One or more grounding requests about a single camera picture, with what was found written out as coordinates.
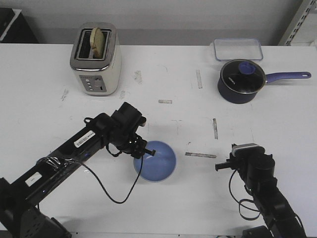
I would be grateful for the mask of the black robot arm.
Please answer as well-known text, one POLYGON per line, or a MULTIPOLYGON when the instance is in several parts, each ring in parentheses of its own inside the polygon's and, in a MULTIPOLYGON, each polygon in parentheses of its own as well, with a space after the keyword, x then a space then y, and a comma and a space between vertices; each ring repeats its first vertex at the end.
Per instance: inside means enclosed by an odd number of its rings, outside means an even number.
POLYGON ((85 127, 35 166, 9 183, 0 179, 0 222, 14 238, 70 238, 71 233, 55 218, 44 215, 38 205, 96 152, 112 144, 121 153, 142 159, 155 155, 136 133, 146 118, 129 103, 109 116, 85 118, 85 127))
POLYGON ((243 230, 244 238, 305 238, 303 224, 277 187, 275 161, 264 148, 254 147, 232 151, 215 169, 237 171, 252 196, 252 202, 263 216, 265 226, 243 230))

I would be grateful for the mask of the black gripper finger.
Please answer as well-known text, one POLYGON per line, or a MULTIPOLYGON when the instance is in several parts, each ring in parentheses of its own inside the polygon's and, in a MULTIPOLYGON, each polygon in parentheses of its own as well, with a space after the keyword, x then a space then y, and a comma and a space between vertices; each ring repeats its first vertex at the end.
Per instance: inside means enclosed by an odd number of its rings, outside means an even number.
POLYGON ((148 154, 148 155, 150 155, 150 156, 154 156, 155 153, 156 153, 155 150, 149 150, 149 149, 147 149, 147 148, 144 148, 143 151, 144 151, 145 154, 148 154))

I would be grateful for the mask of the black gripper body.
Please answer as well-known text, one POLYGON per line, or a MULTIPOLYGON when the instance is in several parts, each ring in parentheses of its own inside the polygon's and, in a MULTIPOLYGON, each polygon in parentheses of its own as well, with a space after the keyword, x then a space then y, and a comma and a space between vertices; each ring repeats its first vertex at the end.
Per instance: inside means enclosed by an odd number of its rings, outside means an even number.
POLYGON ((223 162, 215 164, 215 170, 222 170, 230 168, 232 170, 237 170, 240 174, 245 174, 247 171, 247 156, 245 154, 229 154, 229 158, 223 162))
POLYGON ((147 141, 145 141, 141 136, 136 135, 129 138, 122 146, 119 146, 119 151, 131 155, 133 158, 140 159, 144 154, 146 154, 147 141))

